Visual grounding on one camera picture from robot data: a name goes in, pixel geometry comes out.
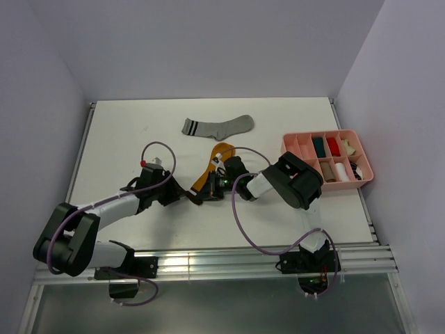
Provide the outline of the mustard yellow striped sock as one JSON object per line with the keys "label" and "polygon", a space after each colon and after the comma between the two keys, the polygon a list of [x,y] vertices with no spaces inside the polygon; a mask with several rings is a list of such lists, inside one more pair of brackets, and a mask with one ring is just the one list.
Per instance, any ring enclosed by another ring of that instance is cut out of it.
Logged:
{"label": "mustard yellow striped sock", "polygon": [[211,160],[217,153],[221,153],[222,161],[225,163],[234,156],[235,152],[234,146],[228,143],[219,143],[212,149],[206,170],[191,187],[198,203],[224,199],[225,193],[229,191],[229,186],[232,184],[227,173],[219,175],[215,172],[215,166],[211,163]]}

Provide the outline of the dark green reindeer sock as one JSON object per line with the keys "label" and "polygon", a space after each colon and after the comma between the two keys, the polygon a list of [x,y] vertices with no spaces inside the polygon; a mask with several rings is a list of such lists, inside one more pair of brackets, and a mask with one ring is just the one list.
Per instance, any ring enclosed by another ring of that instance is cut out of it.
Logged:
{"label": "dark green reindeer sock", "polygon": [[326,152],[324,148],[324,141],[322,137],[313,137],[312,143],[318,158],[326,158]]}

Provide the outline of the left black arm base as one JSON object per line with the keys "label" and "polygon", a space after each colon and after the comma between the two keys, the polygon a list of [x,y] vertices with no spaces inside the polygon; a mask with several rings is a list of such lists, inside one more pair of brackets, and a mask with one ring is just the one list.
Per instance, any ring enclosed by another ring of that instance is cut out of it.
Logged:
{"label": "left black arm base", "polygon": [[159,258],[156,256],[134,257],[119,268],[103,267],[95,269],[95,280],[134,279],[136,283],[110,283],[109,296],[118,301],[133,299],[139,292],[142,282],[152,284],[157,275]]}

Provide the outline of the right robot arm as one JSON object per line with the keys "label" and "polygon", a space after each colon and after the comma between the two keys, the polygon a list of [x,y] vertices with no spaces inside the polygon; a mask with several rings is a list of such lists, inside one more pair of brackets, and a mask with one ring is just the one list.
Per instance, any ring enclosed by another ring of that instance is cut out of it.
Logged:
{"label": "right robot arm", "polygon": [[232,199],[238,194],[243,200],[253,202],[269,191],[276,191],[300,215],[304,234],[297,247],[302,252],[302,266],[316,271],[324,264],[330,243],[321,228],[319,198],[323,178],[316,169],[290,152],[257,174],[250,173],[238,156],[223,161],[222,155],[217,154],[211,163],[216,169],[208,172],[204,186],[197,192],[199,200],[219,201],[230,191]]}

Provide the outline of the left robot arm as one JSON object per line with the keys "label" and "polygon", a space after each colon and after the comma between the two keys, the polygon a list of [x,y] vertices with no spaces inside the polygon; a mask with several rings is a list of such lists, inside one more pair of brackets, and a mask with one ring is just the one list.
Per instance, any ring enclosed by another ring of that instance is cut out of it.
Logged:
{"label": "left robot arm", "polygon": [[89,268],[109,268],[118,277],[127,278],[138,265],[135,250],[118,241],[99,242],[98,232],[143,212],[153,202],[165,207],[182,197],[201,205],[171,172],[158,164],[147,164],[138,177],[110,198],[90,205],[57,205],[36,241],[33,257],[57,274],[75,277]]}

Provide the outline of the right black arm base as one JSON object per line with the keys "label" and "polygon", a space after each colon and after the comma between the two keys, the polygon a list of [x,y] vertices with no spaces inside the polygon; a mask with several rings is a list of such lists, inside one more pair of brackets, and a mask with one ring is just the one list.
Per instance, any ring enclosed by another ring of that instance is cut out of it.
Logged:
{"label": "right black arm base", "polygon": [[335,279],[341,270],[338,254],[327,246],[324,250],[311,253],[300,247],[299,251],[288,252],[280,255],[275,268],[284,275],[309,274],[298,277],[298,284],[304,294],[311,297],[319,297],[330,286],[329,274]]}

